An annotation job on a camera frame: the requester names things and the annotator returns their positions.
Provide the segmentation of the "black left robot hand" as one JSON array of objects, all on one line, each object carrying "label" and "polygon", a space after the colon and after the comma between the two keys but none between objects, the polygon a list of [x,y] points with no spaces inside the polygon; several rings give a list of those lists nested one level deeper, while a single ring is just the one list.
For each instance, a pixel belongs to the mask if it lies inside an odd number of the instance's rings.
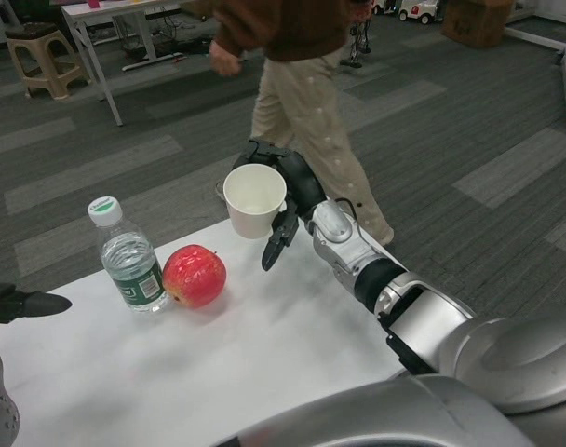
[{"label": "black left robot hand", "polygon": [[73,306],[60,295],[42,291],[20,291],[15,284],[0,282],[0,324],[18,318],[42,318],[61,314]]}]

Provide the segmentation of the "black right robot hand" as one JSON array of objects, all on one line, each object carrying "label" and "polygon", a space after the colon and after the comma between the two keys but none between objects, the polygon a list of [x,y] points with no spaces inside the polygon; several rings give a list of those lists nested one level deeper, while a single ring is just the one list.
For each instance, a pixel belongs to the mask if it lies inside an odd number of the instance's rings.
[{"label": "black right robot hand", "polygon": [[304,158],[269,142],[250,140],[223,184],[234,230],[243,238],[266,237],[261,265],[270,270],[309,221],[324,190]]}]

